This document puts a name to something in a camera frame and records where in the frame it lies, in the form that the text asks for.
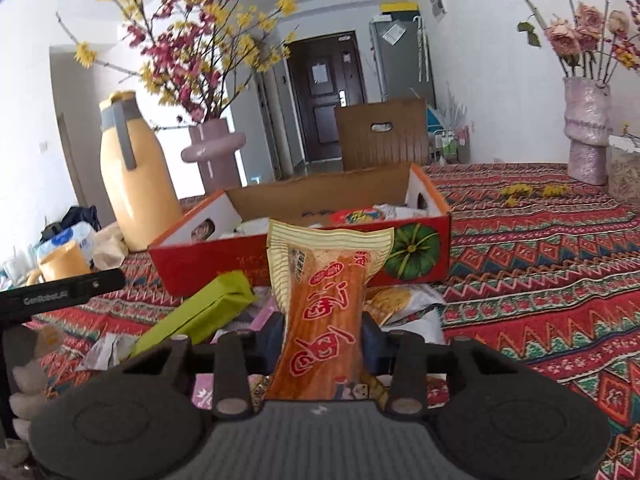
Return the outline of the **green white snack packet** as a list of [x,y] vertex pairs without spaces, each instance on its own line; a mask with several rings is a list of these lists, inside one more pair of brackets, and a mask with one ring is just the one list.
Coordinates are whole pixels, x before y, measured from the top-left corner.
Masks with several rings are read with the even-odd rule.
[[254,299],[252,286],[242,271],[220,274],[147,330],[132,348],[130,358],[172,336],[187,336],[192,344],[206,341],[237,318]]

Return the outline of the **orange red snack packet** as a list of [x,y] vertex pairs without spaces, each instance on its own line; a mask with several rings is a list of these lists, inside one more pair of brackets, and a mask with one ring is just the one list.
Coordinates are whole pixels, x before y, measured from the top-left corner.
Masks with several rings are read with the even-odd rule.
[[394,246],[392,228],[309,229],[269,222],[271,292],[285,317],[268,401],[358,400],[363,382],[361,318],[366,289]]

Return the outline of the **orange yellow snack packet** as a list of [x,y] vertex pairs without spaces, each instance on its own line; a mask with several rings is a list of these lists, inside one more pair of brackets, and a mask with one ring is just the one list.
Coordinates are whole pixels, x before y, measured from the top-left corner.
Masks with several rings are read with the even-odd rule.
[[379,326],[385,326],[444,303],[442,295],[428,285],[372,287],[367,289],[363,310]]

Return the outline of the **blue white tissue pack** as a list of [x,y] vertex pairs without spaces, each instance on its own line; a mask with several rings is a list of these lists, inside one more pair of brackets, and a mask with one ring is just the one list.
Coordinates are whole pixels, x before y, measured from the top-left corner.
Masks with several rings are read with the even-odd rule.
[[88,263],[93,262],[93,248],[96,241],[96,230],[88,222],[81,221],[74,226],[63,230],[61,233],[56,234],[50,240],[46,240],[40,243],[36,248],[37,261],[42,260],[44,257],[53,252],[55,249],[62,247],[69,242],[75,242],[85,260]]

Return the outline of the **red colourful candy packet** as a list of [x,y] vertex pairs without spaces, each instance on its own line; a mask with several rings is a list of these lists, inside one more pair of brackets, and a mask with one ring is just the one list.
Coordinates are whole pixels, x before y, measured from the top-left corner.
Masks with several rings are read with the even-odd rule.
[[379,209],[369,207],[360,209],[345,209],[334,212],[330,215],[331,226],[356,226],[356,224],[366,224],[380,222],[385,219],[385,214]]

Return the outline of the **patterned red tablecloth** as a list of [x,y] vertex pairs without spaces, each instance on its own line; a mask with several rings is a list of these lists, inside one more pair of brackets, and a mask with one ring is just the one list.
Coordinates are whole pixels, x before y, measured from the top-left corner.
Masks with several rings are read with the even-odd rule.
[[[509,208],[515,183],[567,196]],[[370,401],[271,401],[227,422],[155,376],[119,370],[56,400],[39,448],[1,447],[3,478],[634,479],[639,474],[639,220],[555,165],[376,167],[215,193],[150,248],[165,289],[221,273],[268,280],[242,219],[321,221],[383,200],[428,211],[396,224],[398,262],[440,283],[448,344],[425,346],[448,401],[387,416]],[[190,234],[210,221],[206,242]]]

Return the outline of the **yellow thermos jug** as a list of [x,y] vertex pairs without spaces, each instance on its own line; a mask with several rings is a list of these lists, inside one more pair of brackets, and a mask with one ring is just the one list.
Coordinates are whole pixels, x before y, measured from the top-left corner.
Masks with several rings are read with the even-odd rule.
[[136,94],[116,91],[100,103],[100,170],[132,252],[144,252],[182,218],[160,142],[142,117]]

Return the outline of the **fallen yellow flower petals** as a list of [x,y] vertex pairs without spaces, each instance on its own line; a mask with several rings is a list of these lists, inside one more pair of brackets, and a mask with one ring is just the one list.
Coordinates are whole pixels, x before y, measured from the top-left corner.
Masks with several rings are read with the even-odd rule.
[[525,183],[515,183],[503,188],[499,198],[503,205],[509,208],[521,205],[531,198],[555,198],[567,196],[570,187],[566,184],[548,184],[542,188],[535,188]]

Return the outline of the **pink glass vase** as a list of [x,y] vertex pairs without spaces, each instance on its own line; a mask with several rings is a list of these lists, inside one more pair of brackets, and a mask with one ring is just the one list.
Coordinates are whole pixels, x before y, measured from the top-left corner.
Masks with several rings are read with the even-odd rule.
[[189,127],[191,144],[181,152],[188,164],[197,164],[206,195],[239,188],[241,179],[235,153],[246,144],[242,132],[231,132],[226,118],[214,118]]

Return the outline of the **brown wooden chair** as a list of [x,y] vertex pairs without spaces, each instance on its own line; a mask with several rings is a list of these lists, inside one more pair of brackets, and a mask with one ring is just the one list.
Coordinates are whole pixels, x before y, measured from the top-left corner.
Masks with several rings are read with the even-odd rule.
[[427,104],[421,99],[340,107],[335,111],[345,171],[430,162]]

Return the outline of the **textured pink ceramic vase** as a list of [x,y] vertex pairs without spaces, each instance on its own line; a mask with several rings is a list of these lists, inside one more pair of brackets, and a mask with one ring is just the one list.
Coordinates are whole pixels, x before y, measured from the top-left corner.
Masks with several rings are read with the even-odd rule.
[[567,174],[591,185],[605,185],[611,89],[585,77],[564,79],[564,134],[570,140]]

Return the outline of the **grey refrigerator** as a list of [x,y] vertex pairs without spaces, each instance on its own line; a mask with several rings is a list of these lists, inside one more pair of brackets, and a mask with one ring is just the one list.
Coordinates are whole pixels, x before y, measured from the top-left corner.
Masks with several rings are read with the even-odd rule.
[[436,106],[431,57],[418,11],[380,14],[369,23],[382,101],[424,99]]

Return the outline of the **pink yellow blossom branches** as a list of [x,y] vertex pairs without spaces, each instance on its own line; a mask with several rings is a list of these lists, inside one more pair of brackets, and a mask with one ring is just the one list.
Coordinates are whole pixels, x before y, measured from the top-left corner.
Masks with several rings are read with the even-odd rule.
[[181,119],[204,124],[222,114],[252,77],[286,60],[294,37],[270,38],[298,0],[278,0],[268,11],[243,0],[98,0],[114,4],[130,49],[143,58],[138,78]]

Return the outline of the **yellow box on refrigerator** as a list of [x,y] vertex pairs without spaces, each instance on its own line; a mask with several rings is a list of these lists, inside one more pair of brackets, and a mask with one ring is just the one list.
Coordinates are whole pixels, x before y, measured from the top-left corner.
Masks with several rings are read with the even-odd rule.
[[382,13],[418,12],[419,6],[412,1],[398,1],[381,3],[380,10]]

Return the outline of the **dried pink roses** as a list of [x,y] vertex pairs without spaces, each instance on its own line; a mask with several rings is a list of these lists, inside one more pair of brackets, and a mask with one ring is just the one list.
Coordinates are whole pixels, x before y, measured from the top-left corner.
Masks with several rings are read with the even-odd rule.
[[587,78],[606,87],[623,67],[639,73],[639,0],[604,0],[604,8],[567,0],[570,16],[546,20],[532,0],[522,0],[529,17],[516,26],[527,43],[547,41],[567,78]]

